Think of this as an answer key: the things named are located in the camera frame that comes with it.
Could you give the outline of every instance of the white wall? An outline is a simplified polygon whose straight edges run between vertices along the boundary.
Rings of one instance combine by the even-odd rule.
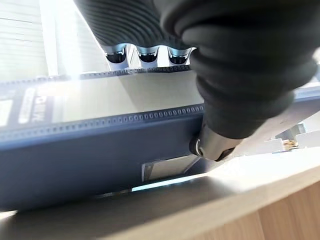
[[[320,111],[303,120],[307,132],[320,131]]]

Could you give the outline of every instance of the wooden surface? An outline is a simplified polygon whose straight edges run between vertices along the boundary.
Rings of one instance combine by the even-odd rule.
[[[318,240],[320,182],[190,240]]]
[[[319,152],[238,158],[213,176],[18,213],[0,219],[0,239],[314,240],[299,226],[320,225]]]

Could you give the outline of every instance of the silver metal fitting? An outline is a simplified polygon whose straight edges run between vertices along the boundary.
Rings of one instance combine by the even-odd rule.
[[[206,124],[195,141],[194,153],[207,160],[221,161],[230,155],[242,139],[231,139],[212,131]]]

